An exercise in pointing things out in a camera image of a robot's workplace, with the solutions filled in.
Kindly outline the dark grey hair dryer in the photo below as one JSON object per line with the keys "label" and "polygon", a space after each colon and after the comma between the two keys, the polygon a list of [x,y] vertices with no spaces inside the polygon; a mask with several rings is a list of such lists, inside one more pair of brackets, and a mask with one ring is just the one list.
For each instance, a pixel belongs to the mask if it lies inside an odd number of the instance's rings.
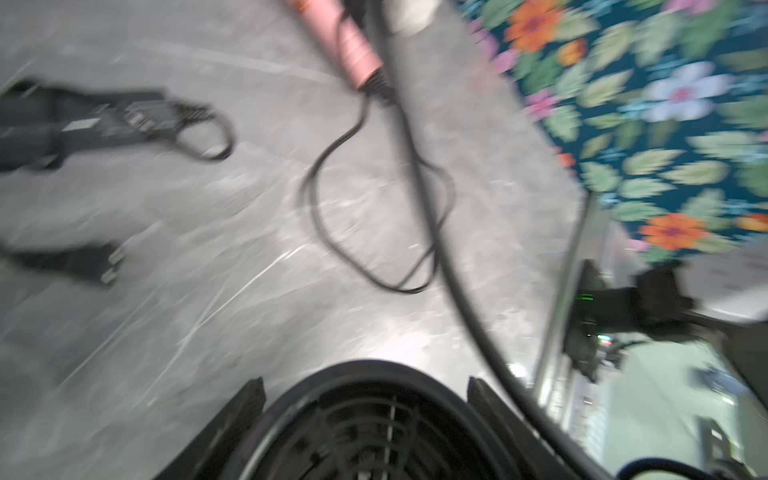
{"label": "dark grey hair dryer", "polygon": [[1,171],[57,170],[75,153],[175,140],[210,119],[161,91],[83,92],[22,80],[1,94]]}
{"label": "dark grey hair dryer", "polygon": [[274,400],[223,479],[519,479],[466,400],[384,360],[333,365]]}

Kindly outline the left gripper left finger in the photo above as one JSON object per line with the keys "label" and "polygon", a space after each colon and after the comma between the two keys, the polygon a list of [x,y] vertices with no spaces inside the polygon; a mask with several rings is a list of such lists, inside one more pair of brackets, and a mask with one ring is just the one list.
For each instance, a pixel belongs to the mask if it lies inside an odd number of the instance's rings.
{"label": "left gripper left finger", "polygon": [[154,479],[217,479],[237,445],[261,416],[265,403],[263,379],[247,381]]}

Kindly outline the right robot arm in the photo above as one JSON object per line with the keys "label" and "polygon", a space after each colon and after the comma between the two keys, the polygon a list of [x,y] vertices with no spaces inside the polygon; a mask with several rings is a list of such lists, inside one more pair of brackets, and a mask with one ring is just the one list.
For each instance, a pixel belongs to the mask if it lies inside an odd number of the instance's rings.
{"label": "right robot arm", "polygon": [[696,254],[635,277],[640,331],[655,340],[705,340],[767,404],[767,240]]}

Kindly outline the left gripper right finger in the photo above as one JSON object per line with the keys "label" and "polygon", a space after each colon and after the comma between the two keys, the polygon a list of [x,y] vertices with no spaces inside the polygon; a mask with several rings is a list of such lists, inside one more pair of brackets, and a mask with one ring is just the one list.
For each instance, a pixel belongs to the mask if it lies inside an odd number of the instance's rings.
{"label": "left gripper right finger", "polygon": [[523,479],[571,480],[576,475],[565,466],[483,379],[470,377],[468,404],[484,419]]}

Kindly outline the pink hair dryer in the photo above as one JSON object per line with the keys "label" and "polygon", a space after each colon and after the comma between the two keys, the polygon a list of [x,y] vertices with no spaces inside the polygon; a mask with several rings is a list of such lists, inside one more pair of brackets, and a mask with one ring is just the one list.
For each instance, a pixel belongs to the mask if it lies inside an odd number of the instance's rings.
{"label": "pink hair dryer", "polygon": [[286,4],[298,15],[352,88],[385,101],[392,100],[383,62],[361,28],[364,8],[360,2],[291,0]]}

